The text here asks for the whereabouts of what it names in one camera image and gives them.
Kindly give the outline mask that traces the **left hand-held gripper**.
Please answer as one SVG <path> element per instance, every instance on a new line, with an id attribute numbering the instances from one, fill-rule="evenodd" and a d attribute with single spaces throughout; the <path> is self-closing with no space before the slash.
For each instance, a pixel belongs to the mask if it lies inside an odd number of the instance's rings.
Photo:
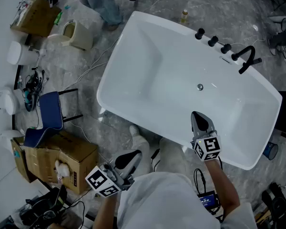
<path id="1" fill-rule="evenodd" d="M 130 188 L 141 159 L 140 150 L 124 150 L 114 161 L 95 166 L 85 179 L 96 193 L 104 198 L 110 197 Z"/>

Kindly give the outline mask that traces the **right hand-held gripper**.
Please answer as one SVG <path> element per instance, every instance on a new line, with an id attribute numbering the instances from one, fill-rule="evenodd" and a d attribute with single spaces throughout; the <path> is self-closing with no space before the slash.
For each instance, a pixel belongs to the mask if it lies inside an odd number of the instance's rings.
<path id="1" fill-rule="evenodd" d="M 191 113 L 191 125 L 194 135 L 202 135 L 193 138 L 192 149 L 203 162 L 218 159 L 222 151 L 221 138 L 217 135 L 213 121 L 201 112 Z"/>

